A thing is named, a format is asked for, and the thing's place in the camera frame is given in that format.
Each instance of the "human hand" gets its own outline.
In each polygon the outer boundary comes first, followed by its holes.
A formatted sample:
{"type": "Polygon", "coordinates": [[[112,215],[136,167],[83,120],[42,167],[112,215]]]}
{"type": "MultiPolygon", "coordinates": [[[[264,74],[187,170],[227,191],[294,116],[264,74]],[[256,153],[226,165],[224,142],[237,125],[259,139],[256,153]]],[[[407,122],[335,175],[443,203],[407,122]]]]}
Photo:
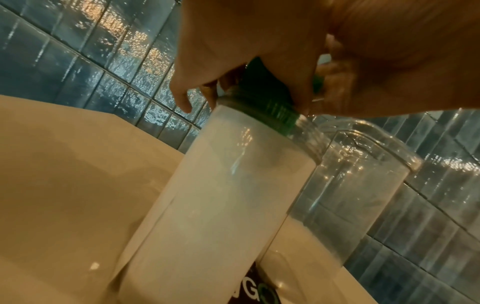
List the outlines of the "human hand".
{"type": "Polygon", "coordinates": [[[480,107],[475,0],[334,0],[332,63],[311,114],[374,117],[480,107]]]}
{"type": "Polygon", "coordinates": [[[217,80],[223,87],[235,84],[242,66],[260,57],[307,114],[328,12],[327,0],[184,0],[170,83],[177,105],[189,113],[187,90],[200,87],[213,109],[217,80]]]}

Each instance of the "green object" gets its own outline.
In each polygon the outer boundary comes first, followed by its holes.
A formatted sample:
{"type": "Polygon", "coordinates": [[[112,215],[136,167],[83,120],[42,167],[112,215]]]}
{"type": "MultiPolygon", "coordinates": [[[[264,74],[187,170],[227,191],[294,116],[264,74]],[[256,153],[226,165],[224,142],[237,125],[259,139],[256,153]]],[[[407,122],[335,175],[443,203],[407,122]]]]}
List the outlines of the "green object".
{"type": "MultiPolygon", "coordinates": [[[[318,93],[322,86],[323,78],[315,76],[313,92],[318,93]]],[[[286,85],[267,70],[259,57],[247,65],[238,87],[232,88],[229,95],[241,102],[224,101],[224,104],[262,121],[285,136],[300,117],[286,85]]]]}

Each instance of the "green circle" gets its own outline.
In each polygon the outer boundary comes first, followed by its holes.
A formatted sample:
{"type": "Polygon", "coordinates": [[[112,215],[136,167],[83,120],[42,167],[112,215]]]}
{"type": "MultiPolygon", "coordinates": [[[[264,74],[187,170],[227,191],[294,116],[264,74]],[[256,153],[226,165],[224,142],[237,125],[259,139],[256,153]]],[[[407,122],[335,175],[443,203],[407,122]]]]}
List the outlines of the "green circle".
{"type": "Polygon", "coordinates": [[[275,292],[275,290],[272,290],[267,284],[265,284],[265,283],[258,284],[257,290],[258,290],[258,295],[260,296],[260,302],[262,304],[280,304],[280,300],[277,297],[277,293],[275,292]],[[265,296],[264,296],[265,291],[270,292],[270,294],[273,296],[273,298],[274,298],[273,303],[268,303],[267,302],[267,300],[265,299],[265,296]]]}

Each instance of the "blue tiled wall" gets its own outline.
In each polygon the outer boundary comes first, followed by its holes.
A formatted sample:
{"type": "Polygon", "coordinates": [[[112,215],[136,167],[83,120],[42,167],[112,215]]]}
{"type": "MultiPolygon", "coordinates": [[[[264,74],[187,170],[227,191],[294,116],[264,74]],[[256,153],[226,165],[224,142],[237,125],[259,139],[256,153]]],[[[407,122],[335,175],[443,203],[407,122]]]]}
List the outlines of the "blue tiled wall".
{"type": "MultiPolygon", "coordinates": [[[[0,0],[0,94],[113,113],[185,153],[210,109],[191,90],[193,111],[183,113],[169,91],[179,7],[174,0],[0,0]]],[[[347,269],[379,303],[480,303],[480,111],[370,121],[425,164],[347,269]]]]}
{"type": "Polygon", "coordinates": [[[0,0],[0,94],[113,113],[185,153],[210,109],[175,106],[175,0],[0,0]]]}

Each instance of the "tiled wall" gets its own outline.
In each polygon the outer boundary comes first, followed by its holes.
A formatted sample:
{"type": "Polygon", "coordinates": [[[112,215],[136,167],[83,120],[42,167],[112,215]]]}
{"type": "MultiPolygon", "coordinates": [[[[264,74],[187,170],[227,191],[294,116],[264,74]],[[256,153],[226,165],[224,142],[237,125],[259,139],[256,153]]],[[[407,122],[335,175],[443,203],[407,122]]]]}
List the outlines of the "tiled wall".
{"type": "MultiPolygon", "coordinates": [[[[210,109],[191,90],[183,113],[169,91],[179,11],[174,0],[0,0],[0,94],[113,113],[185,153],[210,109]]],[[[379,303],[480,303],[480,111],[371,121],[425,164],[347,268],[379,303]]]]}
{"type": "Polygon", "coordinates": [[[210,109],[169,91],[175,0],[0,0],[0,94],[113,113],[185,153],[210,109]]]}

